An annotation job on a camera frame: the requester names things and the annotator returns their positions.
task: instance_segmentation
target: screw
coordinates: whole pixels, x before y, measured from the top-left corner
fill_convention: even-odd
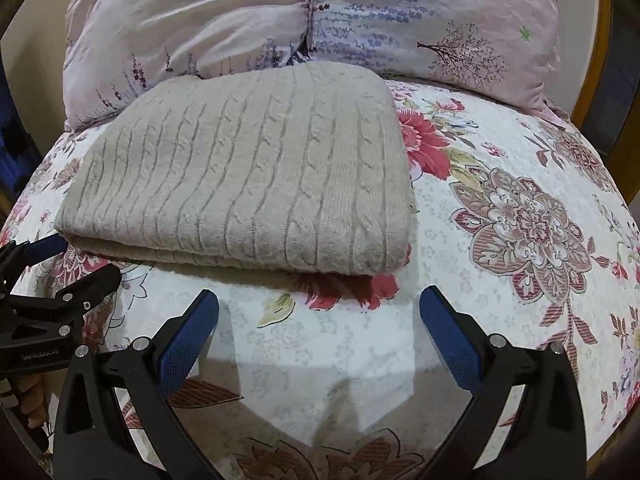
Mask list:
[[[551,346],[551,351],[554,354],[560,355],[560,354],[564,353],[564,346],[562,346],[562,343],[560,343],[558,341],[553,341],[550,346]]]
[[[133,346],[134,350],[140,352],[147,348],[149,346],[149,343],[151,343],[151,341],[149,341],[148,337],[139,337],[135,339],[133,343],[131,343],[131,345]]]
[[[507,345],[507,340],[503,335],[491,334],[489,336],[489,343],[491,343],[491,346],[494,346],[496,348],[504,348]]]
[[[87,345],[80,345],[76,348],[76,357],[84,357],[89,353],[89,347]]]

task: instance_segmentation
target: beige cable knit blanket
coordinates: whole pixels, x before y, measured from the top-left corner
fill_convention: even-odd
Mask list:
[[[113,258],[379,274],[404,264],[409,210],[382,79],[310,62],[160,83],[90,148],[56,229]]]

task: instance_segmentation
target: white floral fabric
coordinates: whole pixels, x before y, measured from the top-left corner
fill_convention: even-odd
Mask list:
[[[201,289],[217,295],[220,322],[199,375],[170,403],[227,479],[418,474],[470,398],[417,313],[418,295],[432,284],[487,333],[530,348],[564,345],[589,455],[640,397],[639,232],[594,149],[570,124],[558,129],[473,94],[388,86],[415,192],[402,270],[372,278],[116,262],[120,288],[86,317],[89,344],[124,348],[181,314]],[[1,243],[52,231],[103,129],[60,137]],[[69,248],[28,269],[15,292],[51,295],[106,263]],[[135,407],[119,395],[143,457],[157,463]],[[498,453],[519,395],[483,462]]]

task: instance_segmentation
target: tree print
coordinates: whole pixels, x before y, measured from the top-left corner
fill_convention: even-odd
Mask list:
[[[502,57],[495,53],[486,38],[479,35],[473,23],[454,28],[450,22],[444,38],[438,43],[418,42],[418,48],[436,53],[438,57],[430,68],[448,81],[488,89],[502,79]]]

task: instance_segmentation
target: wall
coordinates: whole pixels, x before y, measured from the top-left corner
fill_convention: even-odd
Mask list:
[[[545,93],[569,114],[587,73],[598,24],[598,0],[559,0],[560,69]]]
[[[0,40],[15,106],[41,153],[64,130],[62,63],[70,0],[25,0]]]

